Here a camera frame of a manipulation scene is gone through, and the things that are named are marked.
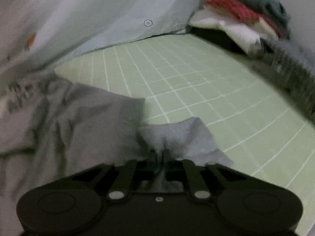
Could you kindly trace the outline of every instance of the green cutting mat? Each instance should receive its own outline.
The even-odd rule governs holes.
[[[297,233],[315,220],[315,130],[250,70],[250,60],[192,35],[166,35],[77,57],[56,72],[146,98],[148,123],[200,117],[235,169],[286,187],[304,204]]]

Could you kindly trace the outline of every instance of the crumpled cloth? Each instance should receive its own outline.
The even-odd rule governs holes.
[[[28,75],[8,86],[0,118],[0,235],[22,227],[16,203],[27,191],[100,163],[143,159],[160,143],[174,158],[230,166],[198,118],[163,126],[142,125],[144,99],[82,84],[53,72]],[[157,178],[153,190],[181,189]]]
[[[282,3],[278,0],[237,0],[253,11],[263,14],[271,19],[280,28],[286,39],[290,39],[288,27],[290,16]]]

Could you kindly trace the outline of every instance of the red cloth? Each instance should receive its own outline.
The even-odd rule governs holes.
[[[205,3],[213,7],[223,8],[241,21],[259,20],[259,18],[263,18],[280,37],[284,37],[276,23],[274,23],[270,18],[254,12],[245,4],[237,0],[207,0]]]

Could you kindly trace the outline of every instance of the dark green cloth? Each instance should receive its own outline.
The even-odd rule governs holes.
[[[288,24],[290,16],[286,13],[285,8],[278,0],[237,0],[253,11],[266,15],[280,28],[283,35],[290,39]]]
[[[315,123],[315,53],[288,40],[261,39],[262,50],[256,58],[262,73],[291,98]]]

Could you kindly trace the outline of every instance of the gray cloth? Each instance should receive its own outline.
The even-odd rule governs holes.
[[[206,125],[200,118],[166,124],[148,125],[141,127],[139,132],[148,144],[149,149],[155,150],[161,156],[163,150],[171,150],[174,159],[189,159],[198,166],[206,163],[220,163],[231,167],[230,160],[215,143]],[[150,184],[151,192],[180,192],[183,186],[179,182],[167,182],[164,179],[164,171]]]
[[[270,18],[277,26],[283,35],[290,39],[290,31],[288,24],[290,16],[286,13],[285,8],[278,0],[237,0],[253,11],[263,14]]]
[[[100,163],[146,158],[148,147],[158,153],[169,148],[174,158],[197,165],[232,164],[200,119],[138,131],[144,99],[73,84],[54,73],[13,83],[6,99],[0,118],[0,235],[21,232],[15,206],[30,189]],[[168,190],[181,190],[181,184],[165,182],[161,173],[151,191]]]
[[[263,64],[258,70],[288,91],[296,104],[315,120],[315,54],[287,40],[261,39],[262,50],[252,54]]]

